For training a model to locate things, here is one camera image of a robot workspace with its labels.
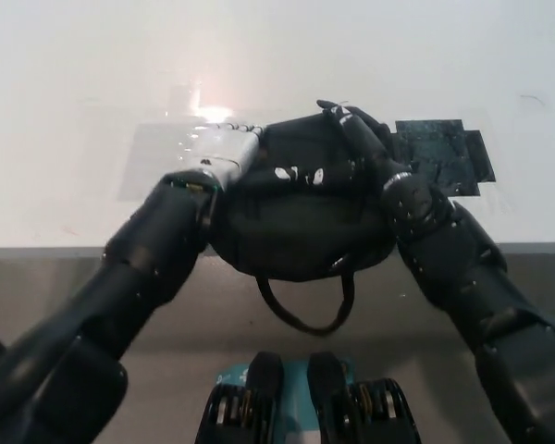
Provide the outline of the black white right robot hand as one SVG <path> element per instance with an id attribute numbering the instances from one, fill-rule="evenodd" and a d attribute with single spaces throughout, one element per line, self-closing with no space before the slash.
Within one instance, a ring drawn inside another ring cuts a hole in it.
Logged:
<path id="1" fill-rule="evenodd" d="M 268 127 L 265 148 L 309 187 L 344 188 L 365 180 L 379 195 L 412 194 L 422 180 L 394 159 L 389 127 L 363 110 L 319 100 L 320 112 Z"/>

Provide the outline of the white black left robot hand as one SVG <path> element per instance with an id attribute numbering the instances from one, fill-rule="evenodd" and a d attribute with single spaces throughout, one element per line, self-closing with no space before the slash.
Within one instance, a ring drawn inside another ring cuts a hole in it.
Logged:
<path id="1" fill-rule="evenodd" d="M 260 126 L 231 123 L 202 127 L 180 155 L 180 170 L 200 171 L 226 190 L 252 165 L 264 131 Z"/>

